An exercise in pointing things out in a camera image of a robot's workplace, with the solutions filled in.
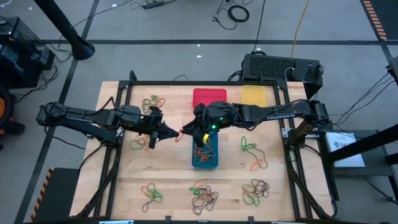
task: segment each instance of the black pole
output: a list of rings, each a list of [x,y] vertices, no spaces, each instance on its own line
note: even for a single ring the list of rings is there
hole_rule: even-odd
[[[387,163],[388,163],[389,165],[398,164],[398,152],[386,156],[386,160],[387,160]]]
[[[54,0],[34,0],[41,8],[44,14],[50,19],[54,26],[66,38],[71,47],[72,55],[76,60],[85,60],[90,58],[95,48],[91,44],[84,41],[76,32],[75,28],[70,24],[68,18],[62,10],[57,6]]]
[[[328,161],[332,164],[335,161],[346,159],[362,152],[375,149],[379,146],[383,146],[392,141],[396,141],[398,140],[397,133],[398,124],[329,153]]]

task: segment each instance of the power strip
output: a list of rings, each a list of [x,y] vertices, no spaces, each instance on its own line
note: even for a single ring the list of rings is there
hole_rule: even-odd
[[[142,4],[142,7],[144,9],[150,9],[153,7],[158,7],[158,6],[163,6],[164,5],[164,1],[154,1],[152,3],[144,3]]]

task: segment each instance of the orange striped tape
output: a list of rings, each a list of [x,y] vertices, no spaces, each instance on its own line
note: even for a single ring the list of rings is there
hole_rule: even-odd
[[[384,32],[383,26],[380,23],[379,18],[376,15],[376,12],[373,9],[372,3],[370,1],[363,1],[366,10],[373,22],[373,25],[375,26],[376,30],[377,30],[377,34],[379,34],[380,39],[382,40],[387,40],[387,35]]]
[[[50,177],[51,177],[51,174],[52,174],[53,171],[54,171],[54,168],[49,169],[49,171],[47,172],[47,175],[45,176],[42,189],[40,190],[40,195],[39,195],[39,197],[36,200],[36,204],[35,204],[35,207],[33,208],[32,214],[30,215],[29,222],[33,222],[35,220],[35,217],[37,215],[37,211],[39,210],[39,207],[40,207],[40,203],[43,200],[45,189],[47,188],[47,185],[49,184],[49,180],[50,180]]]

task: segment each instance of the green rubber band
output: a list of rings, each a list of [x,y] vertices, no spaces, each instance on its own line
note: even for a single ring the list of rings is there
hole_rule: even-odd
[[[200,195],[200,189],[198,188],[190,187],[189,190],[192,191],[194,195]]]

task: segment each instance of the metal bracket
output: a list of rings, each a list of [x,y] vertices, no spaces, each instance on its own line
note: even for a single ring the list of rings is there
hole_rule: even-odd
[[[170,215],[166,215],[166,217],[164,218],[165,220],[165,224],[171,224],[172,222],[172,217]]]
[[[282,128],[282,137],[283,138],[288,138],[289,137],[289,131],[292,128]],[[319,138],[319,134],[308,134],[305,136],[306,139],[317,139]]]

